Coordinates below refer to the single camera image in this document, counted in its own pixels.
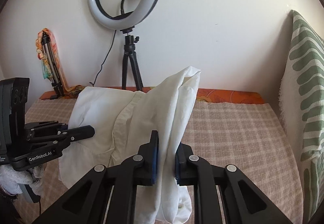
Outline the left hand white glove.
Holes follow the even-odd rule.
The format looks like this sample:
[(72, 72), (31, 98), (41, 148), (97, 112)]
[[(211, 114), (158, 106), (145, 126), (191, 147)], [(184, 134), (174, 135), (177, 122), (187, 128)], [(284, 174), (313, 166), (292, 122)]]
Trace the left hand white glove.
[(11, 165), (1, 165), (1, 188), (9, 195), (22, 194), (21, 184), (29, 185), (33, 193), (43, 196), (43, 175), (47, 164), (16, 171)]

